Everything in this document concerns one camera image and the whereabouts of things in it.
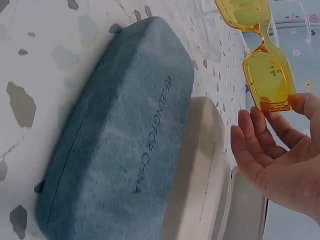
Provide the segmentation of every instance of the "clear plastic box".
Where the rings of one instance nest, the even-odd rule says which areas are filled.
[[[201,55],[221,61],[221,45],[216,21],[219,11],[214,0],[176,0],[189,39]]]

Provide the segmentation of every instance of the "flower pattern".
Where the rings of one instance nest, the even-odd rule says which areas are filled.
[[[301,55],[301,51],[299,49],[293,49],[292,54],[295,57],[299,57]]]
[[[318,16],[317,16],[317,14],[315,14],[315,13],[309,15],[309,19],[310,19],[310,20],[316,20],[317,18],[318,18]]]
[[[289,19],[290,21],[296,21],[296,20],[298,20],[300,17],[299,17],[299,16],[296,16],[294,13],[292,13],[291,16],[286,16],[285,18],[286,18],[286,19]]]
[[[304,88],[309,91],[312,92],[312,90],[315,88],[315,84],[313,81],[311,81],[310,79],[306,79],[304,81]]]

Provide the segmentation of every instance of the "yellow tinted lens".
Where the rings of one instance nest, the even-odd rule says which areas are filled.
[[[232,27],[254,28],[262,19],[260,0],[215,0],[221,15]]]
[[[243,62],[254,102],[263,112],[292,109],[289,105],[289,95],[295,93],[295,90],[292,90],[292,74],[289,66],[284,66],[284,63],[287,63],[286,57],[283,55],[283,60],[281,56],[282,54],[279,58],[279,54],[257,49]]]
[[[237,24],[244,27],[252,27],[261,21],[262,11],[256,2],[238,5],[233,12]]]

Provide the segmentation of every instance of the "white table surface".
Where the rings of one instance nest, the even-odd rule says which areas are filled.
[[[163,17],[194,60],[192,95],[216,104],[225,152],[235,165],[230,126],[245,108],[238,31],[217,23],[223,53],[215,63],[188,42],[175,0],[0,0],[1,240],[44,239],[34,218],[34,188],[44,179],[68,112],[115,37],[110,32],[117,26],[110,27],[124,28],[147,15]]]

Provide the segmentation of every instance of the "gray speckle pattern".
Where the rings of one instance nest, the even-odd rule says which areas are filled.
[[[83,15],[78,18],[78,26],[81,37],[81,43],[85,47],[89,47],[96,41],[99,33],[97,24],[88,15]]]
[[[0,182],[6,179],[7,172],[8,172],[7,163],[5,162],[4,157],[1,157],[0,158]]]
[[[208,68],[207,59],[203,59],[202,65],[203,65],[205,68]]]
[[[22,87],[11,81],[6,86],[6,92],[9,94],[10,106],[19,126],[31,128],[37,110],[34,99]]]
[[[68,7],[69,7],[70,9],[78,10],[79,5],[78,5],[78,3],[76,2],[76,0],[67,0],[67,2],[68,2]]]
[[[24,49],[20,49],[20,50],[18,51],[18,54],[19,54],[20,56],[23,56],[23,55],[28,54],[28,52],[27,52],[26,50],[24,50]]]
[[[135,15],[135,18],[136,18],[136,21],[137,21],[137,22],[139,22],[139,21],[142,20],[141,14],[140,14],[140,12],[139,12],[138,10],[135,9],[135,10],[133,11],[133,13],[134,13],[134,15]]]
[[[45,183],[46,183],[46,181],[45,181],[45,180],[42,180],[41,182],[39,182],[39,183],[33,188],[33,191],[34,191],[36,194],[42,193],[43,190],[44,190]]]
[[[10,0],[0,0],[0,13],[8,6]]]
[[[0,41],[6,40],[7,28],[5,25],[0,24]]]
[[[122,27],[119,24],[115,23],[109,28],[109,33],[111,34],[119,34],[122,31]]]
[[[27,33],[29,37],[34,38],[36,36],[36,34],[34,32],[28,32]]]
[[[144,12],[148,16],[148,18],[153,16],[150,7],[147,5],[144,6]]]
[[[10,223],[12,224],[13,231],[18,237],[24,239],[26,237],[27,228],[27,210],[21,205],[17,206],[10,212]]]
[[[192,65],[193,65],[194,69],[199,70],[199,67],[198,67],[196,60],[192,60]]]
[[[54,47],[52,57],[58,69],[62,71],[72,69],[80,62],[77,54],[59,44]]]

